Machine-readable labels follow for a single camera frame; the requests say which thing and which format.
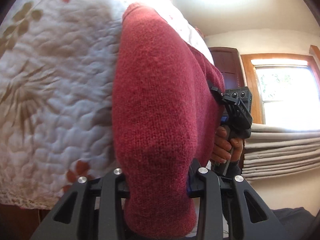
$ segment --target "quilted bedspread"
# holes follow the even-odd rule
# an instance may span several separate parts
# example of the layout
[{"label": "quilted bedspread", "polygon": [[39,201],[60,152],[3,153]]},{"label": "quilted bedspread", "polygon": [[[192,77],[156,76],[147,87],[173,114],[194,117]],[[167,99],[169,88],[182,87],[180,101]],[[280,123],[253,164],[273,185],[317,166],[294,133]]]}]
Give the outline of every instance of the quilted bedspread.
[{"label": "quilted bedspread", "polygon": [[131,2],[212,57],[169,0],[17,0],[0,26],[0,203],[49,209],[117,166],[112,83]]}]

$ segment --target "red knit fabric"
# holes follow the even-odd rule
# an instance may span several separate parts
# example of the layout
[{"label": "red knit fabric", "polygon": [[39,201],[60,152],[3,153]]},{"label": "red knit fabric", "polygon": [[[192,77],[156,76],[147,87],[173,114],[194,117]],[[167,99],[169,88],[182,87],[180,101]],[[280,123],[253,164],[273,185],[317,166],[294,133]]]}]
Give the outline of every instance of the red knit fabric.
[{"label": "red knit fabric", "polygon": [[221,73],[156,11],[137,4],[127,9],[112,122],[131,194],[125,220],[141,236],[182,237],[195,225],[188,167],[193,158],[207,164],[223,111],[207,79],[224,90]]}]

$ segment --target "finger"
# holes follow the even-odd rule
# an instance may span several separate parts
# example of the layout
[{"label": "finger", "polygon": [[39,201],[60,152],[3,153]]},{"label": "finger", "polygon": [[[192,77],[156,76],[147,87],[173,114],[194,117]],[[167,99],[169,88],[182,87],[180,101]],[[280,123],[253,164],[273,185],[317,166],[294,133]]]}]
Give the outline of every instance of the finger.
[{"label": "finger", "polygon": [[236,162],[240,159],[241,154],[242,154],[242,150],[243,150],[242,140],[239,138],[235,138],[235,140],[231,139],[231,144],[234,147],[231,161]]},{"label": "finger", "polygon": [[218,157],[225,159],[225,160],[230,160],[231,159],[231,154],[228,153],[226,150],[220,148],[218,145],[213,146],[213,155],[217,155]]},{"label": "finger", "polygon": [[227,160],[222,159],[221,157],[212,154],[211,159],[215,162],[215,163],[226,163]]},{"label": "finger", "polygon": [[227,131],[226,129],[224,129],[222,126],[219,126],[216,130],[216,135],[222,137],[222,138],[226,138],[227,137]]},{"label": "finger", "polygon": [[220,136],[215,136],[214,137],[214,143],[216,145],[218,145],[220,148],[226,150],[226,151],[230,151],[231,150],[231,144],[224,138],[220,137]]}]

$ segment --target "folded white curtain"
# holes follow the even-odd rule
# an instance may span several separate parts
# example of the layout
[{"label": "folded white curtain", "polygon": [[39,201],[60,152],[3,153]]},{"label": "folded white curtain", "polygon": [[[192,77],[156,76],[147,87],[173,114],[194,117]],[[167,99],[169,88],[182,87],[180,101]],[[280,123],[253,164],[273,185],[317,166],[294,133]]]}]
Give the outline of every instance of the folded white curtain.
[{"label": "folded white curtain", "polygon": [[245,149],[242,174],[247,180],[316,169],[320,167],[320,129],[295,131],[254,123]]}]

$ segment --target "ceiling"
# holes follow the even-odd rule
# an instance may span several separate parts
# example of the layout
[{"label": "ceiling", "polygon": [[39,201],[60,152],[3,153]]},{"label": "ceiling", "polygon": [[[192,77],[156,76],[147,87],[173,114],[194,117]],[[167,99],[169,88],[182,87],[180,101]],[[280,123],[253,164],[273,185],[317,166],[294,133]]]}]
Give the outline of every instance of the ceiling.
[{"label": "ceiling", "polygon": [[250,29],[285,29],[320,36],[303,0],[171,0],[204,35]]}]

